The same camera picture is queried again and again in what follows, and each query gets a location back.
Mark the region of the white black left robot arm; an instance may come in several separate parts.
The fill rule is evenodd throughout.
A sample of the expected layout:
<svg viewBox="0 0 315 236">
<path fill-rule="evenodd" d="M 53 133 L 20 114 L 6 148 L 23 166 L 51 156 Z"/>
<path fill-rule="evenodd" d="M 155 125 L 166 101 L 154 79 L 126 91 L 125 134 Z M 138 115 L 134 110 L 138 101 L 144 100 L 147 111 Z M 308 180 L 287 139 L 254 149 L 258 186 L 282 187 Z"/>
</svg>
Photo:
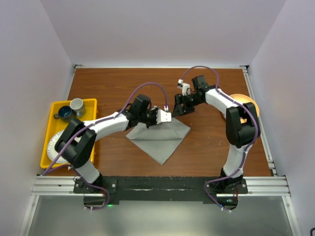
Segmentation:
<svg viewBox="0 0 315 236">
<path fill-rule="evenodd" d="M 139 123 L 147 127 L 161 124 L 162 110 L 150 104 L 150 98 L 140 94 L 131 104 L 109 116 L 89 121 L 74 118 L 54 144 L 57 158 L 62 157 L 72 166 L 91 193 L 108 194 L 102 174 L 90 161 L 93 146 L 96 141 Z"/>
</svg>

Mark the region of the grey cloth napkin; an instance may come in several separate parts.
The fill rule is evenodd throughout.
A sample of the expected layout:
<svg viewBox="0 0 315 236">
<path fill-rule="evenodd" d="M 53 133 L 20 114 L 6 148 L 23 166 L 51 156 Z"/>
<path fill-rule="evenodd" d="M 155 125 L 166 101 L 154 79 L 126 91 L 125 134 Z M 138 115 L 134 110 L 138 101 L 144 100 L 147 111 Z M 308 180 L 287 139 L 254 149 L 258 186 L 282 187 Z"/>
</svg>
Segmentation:
<svg viewBox="0 0 315 236">
<path fill-rule="evenodd" d="M 126 138 L 163 165 L 189 132 L 189 126 L 173 118 L 171 122 L 149 128 L 139 123 L 126 135 Z"/>
</svg>

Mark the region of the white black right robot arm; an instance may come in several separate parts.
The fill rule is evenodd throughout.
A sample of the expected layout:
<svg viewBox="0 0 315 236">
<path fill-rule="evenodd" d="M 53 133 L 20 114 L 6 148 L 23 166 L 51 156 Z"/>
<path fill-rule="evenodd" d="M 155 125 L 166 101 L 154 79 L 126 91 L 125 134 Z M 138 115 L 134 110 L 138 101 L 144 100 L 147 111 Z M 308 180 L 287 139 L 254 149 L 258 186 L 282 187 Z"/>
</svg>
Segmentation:
<svg viewBox="0 0 315 236">
<path fill-rule="evenodd" d="M 255 105 L 252 102 L 241 103 L 223 92 L 218 85 L 209 85 L 204 76 L 193 78 L 193 89 L 180 79 L 177 87 L 181 94 L 174 96 L 173 117 L 193 113 L 195 106 L 208 104 L 217 108 L 225 117 L 225 133 L 230 143 L 226 163 L 221 169 L 217 182 L 224 193 L 231 193 L 243 179 L 243 167 L 248 152 L 260 136 L 260 127 Z"/>
</svg>

